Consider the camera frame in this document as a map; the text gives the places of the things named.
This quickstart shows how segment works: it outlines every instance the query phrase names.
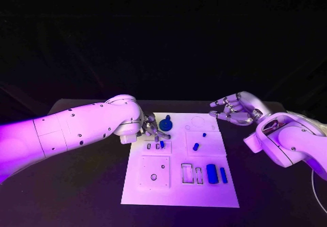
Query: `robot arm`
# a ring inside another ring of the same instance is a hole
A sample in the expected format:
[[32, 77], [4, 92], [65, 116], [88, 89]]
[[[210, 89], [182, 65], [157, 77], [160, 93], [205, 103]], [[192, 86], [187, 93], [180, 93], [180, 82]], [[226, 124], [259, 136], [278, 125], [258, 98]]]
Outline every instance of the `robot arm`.
[[123, 144], [137, 141], [140, 129], [157, 140], [159, 136], [169, 139], [156, 126], [154, 115], [143, 113], [136, 98], [127, 95], [0, 126], [0, 183], [33, 163], [112, 133], [121, 136]]
[[264, 150], [282, 167], [303, 160], [327, 180], [327, 137], [316, 124], [295, 114], [274, 114], [248, 92], [210, 103], [210, 107], [218, 105], [226, 105], [225, 112], [210, 111], [210, 116], [236, 125], [258, 123], [255, 132], [244, 139], [254, 153]]

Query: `white cable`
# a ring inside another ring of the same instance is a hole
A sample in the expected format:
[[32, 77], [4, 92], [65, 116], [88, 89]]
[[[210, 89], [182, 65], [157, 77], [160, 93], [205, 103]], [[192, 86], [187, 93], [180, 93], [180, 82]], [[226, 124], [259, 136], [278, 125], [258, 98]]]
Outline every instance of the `white cable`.
[[320, 200], [318, 200], [318, 197], [317, 197], [317, 194], [316, 194], [316, 189], [314, 189], [314, 170], [313, 170], [313, 173], [311, 173], [311, 184], [313, 184], [313, 191], [314, 191], [314, 196], [316, 196], [318, 205], [321, 206], [324, 212], [327, 213], [327, 210], [326, 210], [326, 208], [323, 207], [323, 205], [321, 205], [321, 203], [320, 203]]

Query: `blue shape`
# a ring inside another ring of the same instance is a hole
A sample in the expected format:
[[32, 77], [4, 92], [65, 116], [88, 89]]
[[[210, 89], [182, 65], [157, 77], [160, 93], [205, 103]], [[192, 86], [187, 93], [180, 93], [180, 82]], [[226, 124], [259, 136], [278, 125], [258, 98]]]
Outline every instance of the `blue shape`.
[[166, 119], [163, 119], [159, 122], [159, 127], [161, 131], [170, 131], [173, 128], [173, 122], [170, 121], [170, 115], [166, 116]]
[[221, 168], [221, 174], [222, 174], [222, 178], [223, 178], [223, 183], [226, 183], [226, 173], [225, 173], [223, 168]]
[[206, 173], [209, 183], [218, 183], [218, 175], [216, 175], [216, 166], [215, 164], [206, 165]]
[[197, 151], [199, 143], [195, 144], [193, 150]]

